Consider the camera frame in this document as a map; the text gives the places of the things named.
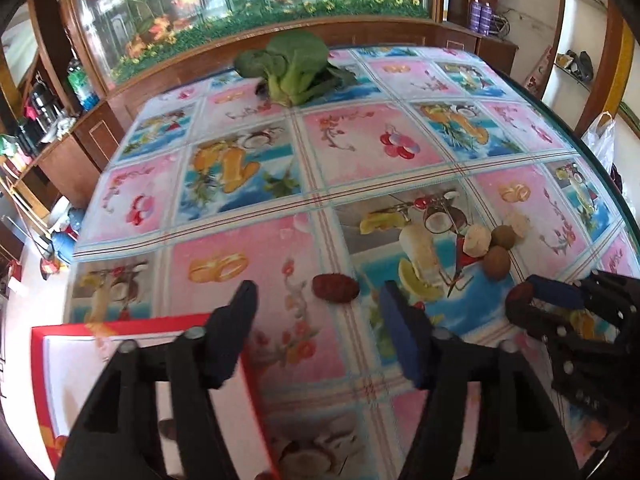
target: printed flower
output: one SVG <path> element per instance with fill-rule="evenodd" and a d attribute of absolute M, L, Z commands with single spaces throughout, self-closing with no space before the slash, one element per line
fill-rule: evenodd
<path fill-rule="evenodd" d="M 307 333 L 309 333 L 310 330 L 311 327 L 309 326 L 309 323 L 307 323 L 304 319 L 296 323 L 296 335 L 298 337 L 304 337 Z"/>
<path fill-rule="evenodd" d="M 301 359 L 311 359 L 316 354 L 316 343 L 309 339 L 298 343 L 298 356 Z"/>
<path fill-rule="evenodd" d="M 282 266 L 282 273 L 288 277 L 293 274 L 293 270 L 293 259 L 287 258 L 287 261 L 284 262 L 284 265 Z"/>
<path fill-rule="evenodd" d="M 258 346 L 267 346 L 270 341 L 271 340 L 262 330 L 257 330 L 255 332 L 255 342 L 258 343 Z"/>
<path fill-rule="evenodd" d="M 287 363 L 290 365 L 297 365 L 300 362 L 300 354 L 298 352 L 298 348 L 292 346 L 287 349 Z"/>

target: spray can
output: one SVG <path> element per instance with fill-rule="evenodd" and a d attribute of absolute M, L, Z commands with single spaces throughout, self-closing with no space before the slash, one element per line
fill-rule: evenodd
<path fill-rule="evenodd" d="M 480 28 L 480 12 L 482 11 L 482 5 L 478 0 L 471 2 L 471 16 L 469 17 L 469 29 L 477 32 Z"/>
<path fill-rule="evenodd" d="M 491 5 L 485 4 L 480 11 L 480 27 L 478 32 L 483 36 L 489 35 L 489 30 L 491 29 L 491 20 L 494 16 L 494 11 L 491 8 Z"/>

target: printed fruit pattern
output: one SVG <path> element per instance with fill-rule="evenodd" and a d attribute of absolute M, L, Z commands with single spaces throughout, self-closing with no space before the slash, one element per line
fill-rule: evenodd
<path fill-rule="evenodd" d="M 411 160 L 420 153 L 420 146 L 409 136 L 400 134 L 392 124 L 387 124 L 385 133 L 380 136 L 380 142 L 384 144 L 385 153 L 391 158 L 401 156 Z"/>
<path fill-rule="evenodd" d="M 274 364 L 281 367 L 298 365 L 304 360 L 311 359 L 318 346 L 314 337 L 320 332 L 319 328 L 311 326 L 308 304 L 304 297 L 306 280 L 294 283 L 292 281 L 295 264 L 288 258 L 282 266 L 284 285 L 288 294 L 284 299 L 284 308 L 292 311 L 295 322 L 288 330 L 283 330 L 280 338 L 270 337 L 262 330 L 255 330 L 252 338 L 254 352 L 252 362 L 255 369 L 264 372 Z"/>

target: wooden cabinet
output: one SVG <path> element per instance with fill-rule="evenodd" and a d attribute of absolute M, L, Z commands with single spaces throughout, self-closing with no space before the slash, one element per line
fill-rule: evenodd
<path fill-rule="evenodd" d="M 106 101 L 80 119 L 72 133 L 95 165 L 104 171 L 124 137 L 124 130 Z"/>
<path fill-rule="evenodd" d="M 42 152 L 38 166 L 74 207 L 86 208 L 98 184 L 100 170 L 73 134 Z"/>
<path fill-rule="evenodd" d="M 511 41 L 497 40 L 484 36 L 478 40 L 476 54 L 492 68 L 510 75 L 517 51 L 518 46 L 515 43 L 511 43 Z"/>

